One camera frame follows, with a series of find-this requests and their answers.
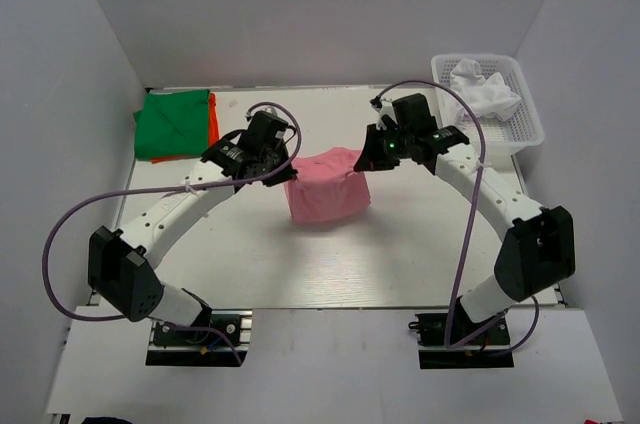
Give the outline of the pink t shirt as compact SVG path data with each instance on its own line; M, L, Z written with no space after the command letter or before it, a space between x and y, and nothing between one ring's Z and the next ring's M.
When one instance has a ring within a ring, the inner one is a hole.
M360 150L334 147L315 156L294 159L296 178L284 184L294 223L330 223L370 206L366 176L354 171L360 154Z

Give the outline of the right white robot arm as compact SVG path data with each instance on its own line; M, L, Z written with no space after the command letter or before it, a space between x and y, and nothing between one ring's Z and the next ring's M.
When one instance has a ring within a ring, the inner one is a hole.
M453 295L448 318L459 340L477 341L492 318L575 273L573 218L565 208L547 208L510 186L462 131L438 127L424 95L389 104L374 98L371 105L378 120L367 127L355 171L389 171L411 160L454 188L501 241L492 274Z

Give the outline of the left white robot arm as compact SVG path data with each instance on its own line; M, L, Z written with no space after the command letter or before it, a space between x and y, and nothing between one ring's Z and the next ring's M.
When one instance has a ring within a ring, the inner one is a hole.
M275 112L258 110L244 130L209 147L176 189L117 230L102 227L89 240L88 283L131 322L177 329L199 343L211 331L211 309L197 295L162 282L156 270L169 250L215 206L245 185L272 187L295 177L284 135L295 129Z

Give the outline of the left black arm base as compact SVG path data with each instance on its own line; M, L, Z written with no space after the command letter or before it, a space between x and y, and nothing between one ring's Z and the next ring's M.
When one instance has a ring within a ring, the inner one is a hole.
M165 323L151 328L145 364L151 367L240 367L249 350L251 310L217 310L204 321L212 331L172 329Z

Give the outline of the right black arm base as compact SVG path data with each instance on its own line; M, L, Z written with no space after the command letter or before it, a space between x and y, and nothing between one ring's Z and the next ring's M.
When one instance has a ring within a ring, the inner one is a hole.
M417 337L422 370L508 369L514 367L506 319L455 350L445 346L445 312L416 314L408 329Z

